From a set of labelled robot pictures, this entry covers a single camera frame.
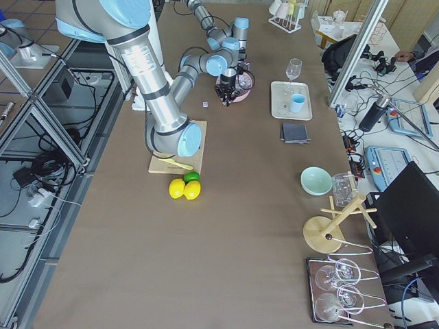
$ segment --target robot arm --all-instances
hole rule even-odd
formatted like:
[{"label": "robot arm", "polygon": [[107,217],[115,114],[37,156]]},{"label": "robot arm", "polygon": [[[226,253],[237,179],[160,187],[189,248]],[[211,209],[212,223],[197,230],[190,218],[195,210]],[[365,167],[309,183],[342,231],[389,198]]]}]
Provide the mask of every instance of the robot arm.
[{"label": "robot arm", "polygon": [[[223,33],[199,0],[186,2],[212,38]],[[192,156],[200,147],[201,129],[179,105],[200,73],[218,76],[237,65],[239,41],[218,37],[215,40],[221,45],[216,53],[185,58],[171,88],[148,38],[151,12],[151,0],[56,0],[56,20],[62,34],[107,42],[118,49],[151,110],[145,124],[147,145],[163,153]]]},{"label": "robot arm", "polygon": [[222,103],[229,106],[232,101],[239,95],[236,90],[236,79],[238,74],[243,73],[244,61],[246,59],[247,33],[249,20],[244,17],[237,17],[225,29],[219,29],[213,21],[212,15],[203,6],[200,0],[184,0],[189,10],[200,22],[201,27],[206,31],[207,43],[212,50],[219,49],[220,45],[227,38],[233,36],[239,42],[239,57],[236,65],[230,66],[220,76],[220,81],[215,86],[215,91]]}]

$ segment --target black monitor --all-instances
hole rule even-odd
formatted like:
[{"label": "black monitor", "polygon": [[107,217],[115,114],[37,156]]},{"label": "black monitor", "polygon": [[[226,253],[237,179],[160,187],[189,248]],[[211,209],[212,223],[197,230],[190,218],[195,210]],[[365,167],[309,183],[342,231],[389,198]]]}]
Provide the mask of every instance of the black monitor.
[{"label": "black monitor", "polygon": [[377,209],[409,259],[407,264],[383,273],[383,283],[416,272],[439,302],[438,189],[410,162],[381,194]]}]

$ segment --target blue cable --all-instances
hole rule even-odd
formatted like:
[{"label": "blue cable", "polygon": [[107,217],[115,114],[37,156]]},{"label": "blue cable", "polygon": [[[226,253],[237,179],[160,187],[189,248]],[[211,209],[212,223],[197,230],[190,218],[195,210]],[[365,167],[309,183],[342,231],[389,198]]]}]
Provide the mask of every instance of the blue cable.
[{"label": "blue cable", "polygon": [[404,323],[404,328],[407,329],[407,321],[405,320],[405,314],[404,314],[404,299],[405,299],[405,294],[407,293],[407,290],[409,290],[410,286],[412,284],[414,284],[416,281],[418,281],[420,278],[416,278],[413,279],[412,281],[409,282],[409,284],[407,286],[405,286],[404,288],[404,292],[403,292],[403,298],[401,299],[401,316],[403,318],[403,323]]}]

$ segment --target power adapter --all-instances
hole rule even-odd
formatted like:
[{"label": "power adapter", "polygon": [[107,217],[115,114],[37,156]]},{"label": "power adapter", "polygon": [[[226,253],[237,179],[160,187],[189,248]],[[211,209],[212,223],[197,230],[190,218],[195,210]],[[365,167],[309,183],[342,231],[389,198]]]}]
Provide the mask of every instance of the power adapter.
[{"label": "power adapter", "polygon": [[38,224],[40,223],[38,218],[33,218],[30,222],[29,222],[29,228],[36,228],[38,226]]},{"label": "power adapter", "polygon": [[350,151],[357,151],[357,148],[355,147],[355,141],[352,137],[348,137],[347,135],[343,135],[343,145],[347,152]]},{"label": "power adapter", "polygon": [[349,160],[349,167],[351,168],[351,173],[358,180],[364,178],[364,170],[361,168],[361,163],[353,160]]},{"label": "power adapter", "polygon": [[46,191],[40,187],[38,191],[36,191],[35,194],[27,200],[27,202],[31,205],[31,207],[36,208],[39,207],[50,195],[51,193],[49,191]]}]

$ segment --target white tray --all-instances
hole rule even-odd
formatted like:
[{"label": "white tray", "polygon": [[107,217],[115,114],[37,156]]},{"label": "white tray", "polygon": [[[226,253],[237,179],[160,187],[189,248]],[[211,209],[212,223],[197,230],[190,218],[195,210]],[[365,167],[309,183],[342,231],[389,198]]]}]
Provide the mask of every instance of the white tray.
[{"label": "white tray", "polygon": [[291,83],[294,93],[305,96],[305,104],[303,104],[303,108],[299,113],[292,113],[289,110],[290,95],[285,95],[285,88],[288,85],[289,82],[284,81],[272,82],[272,116],[276,119],[311,120],[313,113],[311,111],[308,85],[300,82]]}]

